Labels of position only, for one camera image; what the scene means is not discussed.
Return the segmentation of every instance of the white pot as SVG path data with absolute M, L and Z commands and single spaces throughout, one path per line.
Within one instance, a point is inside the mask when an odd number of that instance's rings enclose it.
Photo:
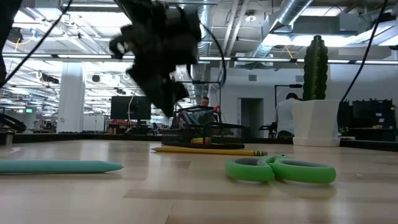
M 338 100 L 310 100 L 293 106 L 294 138 L 298 146 L 336 147 Z

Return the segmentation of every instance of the computer screen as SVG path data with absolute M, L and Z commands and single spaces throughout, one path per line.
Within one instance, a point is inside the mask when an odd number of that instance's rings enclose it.
M 131 96 L 112 96 L 111 119 L 129 119 Z M 151 103 L 145 96 L 134 96 L 130 104 L 130 119 L 150 119 Z

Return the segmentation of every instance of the pencil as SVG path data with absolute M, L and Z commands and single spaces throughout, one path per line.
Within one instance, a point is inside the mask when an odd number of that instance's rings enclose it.
M 171 147 L 162 146 L 152 148 L 155 152 L 179 152 L 179 153 L 196 153 L 196 154 L 219 154 L 219 155 L 235 155 L 235 156 L 266 156 L 266 151 L 237 150 L 237 149 L 192 149 L 187 147 Z

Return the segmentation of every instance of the black monitor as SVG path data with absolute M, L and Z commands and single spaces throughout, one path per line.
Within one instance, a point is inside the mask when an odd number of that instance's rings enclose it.
M 351 128 L 370 128 L 374 111 L 369 101 L 353 101 Z
M 112 96 L 111 119 L 129 119 L 131 96 Z M 134 96 L 130 104 L 130 119 L 150 119 L 151 103 L 145 96 Z

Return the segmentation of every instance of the man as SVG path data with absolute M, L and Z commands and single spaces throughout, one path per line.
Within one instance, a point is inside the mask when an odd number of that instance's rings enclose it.
M 209 106 L 209 98 L 207 96 L 201 98 L 200 106 Z
M 276 108 L 275 122 L 278 124 L 277 137 L 291 138 L 294 136 L 293 104 L 299 102 L 295 93 L 289 93 L 286 100 L 280 102 Z

